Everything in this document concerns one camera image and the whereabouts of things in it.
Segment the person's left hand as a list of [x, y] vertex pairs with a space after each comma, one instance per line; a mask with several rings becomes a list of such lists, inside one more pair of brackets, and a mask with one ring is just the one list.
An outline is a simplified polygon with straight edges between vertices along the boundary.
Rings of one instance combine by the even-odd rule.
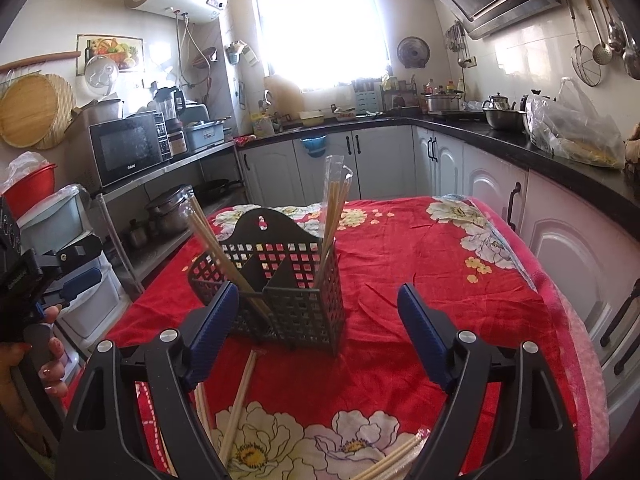
[[2, 311], [1, 411], [9, 427], [37, 450], [56, 448], [62, 434], [67, 358], [64, 344], [52, 334], [61, 310], [55, 304], [34, 318], [17, 308]]

